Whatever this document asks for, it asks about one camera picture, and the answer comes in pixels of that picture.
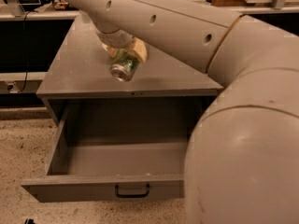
open drawer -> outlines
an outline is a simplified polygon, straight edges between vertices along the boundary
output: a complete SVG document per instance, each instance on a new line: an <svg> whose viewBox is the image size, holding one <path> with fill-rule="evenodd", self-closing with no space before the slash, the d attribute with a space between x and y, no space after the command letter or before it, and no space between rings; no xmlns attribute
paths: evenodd
<svg viewBox="0 0 299 224"><path fill-rule="evenodd" d="M205 98L70 99L46 176L21 185L40 202L183 197L186 147Z"/></svg>

